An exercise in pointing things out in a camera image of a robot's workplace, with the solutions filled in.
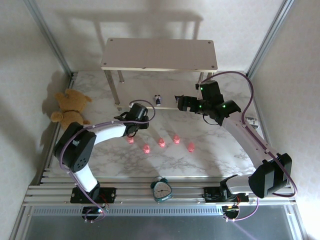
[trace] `small pink block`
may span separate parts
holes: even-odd
[[[195,144],[193,142],[190,142],[188,146],[188,151],[192,153],[195,150]]]
[[[174,137],[173,137],[173,142],[174,142],[175,144],[179,144],[179,143],[180,143],[180,137],[179,137],[178,135],[174,135]]]
[[[127,137],[126,140],[128,141],[129,144],[133,144],[135,142],[133,137]]]
[[[159,144],[160,148],[164,148],[166,145],[165,140],[163,138],[159,139],[158,144]]]
[[[150,146],[148,144],[143,146],[143,151],[145,154],[149,154],[150,153]]]

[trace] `black mounting plate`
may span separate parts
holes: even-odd
[[[249,197],[246,196],[244,193],[238,193],[235,194],[233,198],[229,198],[228,201],[225,201],[220,193],[220,188],[218,186],[208,186],[208,187],[204,187],[204,196],[210,195],[212,196],[211,198],[213,198],[213,200],[208,199],[207,197],[204,197],[205,202],[206,203],[237,203],[238,199],[237,197],[240,199],[241,202],[245,202],[248,203],[249,202]]]
[[[114,187],[100,187],[98,196],[94,199],[97,204],[113,204],[116,199],[116,188]],[[78,187],[72,189],[70,198],[72,204],[91,204],[82,191]]]

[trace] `clock face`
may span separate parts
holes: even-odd
[[[157,199],[162,199],[165,196],[171,194],[171,188],[168,184],[164,182],[157,182],[153,188],[154,197]]]

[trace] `white marble surface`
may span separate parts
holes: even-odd
[[[186,79],[186,84],[195,84],[198,73],[181,72],[123,72],[124,79]],[[113,72],[115,84],[119,82]],[[248,103],[248,84],[240,75],[218,76],[224,100],[234,100],[241,109]],[[74,89],[93,99],[83,116],[93,124],[110,121],[121,112],[114,106],[114,100],[103,71],[79,72]],[[247,116],[257,117],[252,104]],[[180,144],[174,144],[173,136],[180,136]],[[165,148],[158,146],[158,139],[165,140]],[[188,152],[190,142],[195,145],[193,153]],[[150,154],[142,150],[150,145]],[[95,177],[184,177],[184,176],[230,176],[249,174],[254,167],[241,146],[220,126],[206,124],[201,115],[179,110],[157,110],[156,117],[147,130],[139,130],[130,145],[125,137],[114,138],[96,145],[91,154],[89,166]],[[65,177],[54,160],[50,177]]]

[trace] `wallpaper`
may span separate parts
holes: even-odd
[[[23,1],[0,8],[0,239],[9,238],[28,185],[45,159],[67,86],[62,70]]]
[[[213,40],[220,71],[246,71],[282,1],[36,0],[74,72],[100,70],[111,37]]]
[[[296,1],[253,78],[271,144],[292,157],[296,201],[320,239],[320,1]]]

